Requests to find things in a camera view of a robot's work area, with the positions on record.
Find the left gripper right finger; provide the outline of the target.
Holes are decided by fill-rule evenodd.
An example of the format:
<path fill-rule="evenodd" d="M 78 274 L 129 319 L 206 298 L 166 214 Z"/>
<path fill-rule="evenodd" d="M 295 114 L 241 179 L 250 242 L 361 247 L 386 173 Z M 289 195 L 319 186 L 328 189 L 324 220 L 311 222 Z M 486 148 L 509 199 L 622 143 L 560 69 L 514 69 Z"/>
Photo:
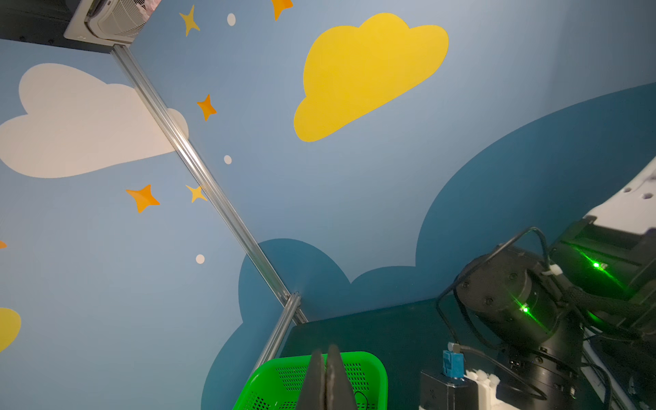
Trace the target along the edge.
<path fill-rule="evenodd" d="M 355 393 L 349 381 L 338 346 L 331 345 L 326 358 L 326 408 L 357 410 Z"/>

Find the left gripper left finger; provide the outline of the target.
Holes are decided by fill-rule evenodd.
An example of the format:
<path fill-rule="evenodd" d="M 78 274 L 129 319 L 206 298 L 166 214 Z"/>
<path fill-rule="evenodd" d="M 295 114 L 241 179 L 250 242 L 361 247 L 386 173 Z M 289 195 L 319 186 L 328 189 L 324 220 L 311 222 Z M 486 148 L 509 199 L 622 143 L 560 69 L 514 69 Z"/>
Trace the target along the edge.
<path fill-rule="evenodd" d="M 309 362 L 296 410 L 326 409 L 326 366 L 324 357 L 315 350 Z"/>

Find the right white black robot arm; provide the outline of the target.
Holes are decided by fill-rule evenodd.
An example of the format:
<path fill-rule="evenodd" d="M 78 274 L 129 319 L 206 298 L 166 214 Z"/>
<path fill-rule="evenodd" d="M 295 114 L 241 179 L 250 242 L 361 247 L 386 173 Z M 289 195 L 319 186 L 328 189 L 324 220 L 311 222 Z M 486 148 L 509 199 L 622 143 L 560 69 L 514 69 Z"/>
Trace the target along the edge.
<path fill-rule="evenodd" d="M 421 407 L 571 409 L 580 378 L 607 409 L 655 406 L 655 166 L 539 254 L 511 238 L 449 285 L 481 348 L 449 342 Z"/>

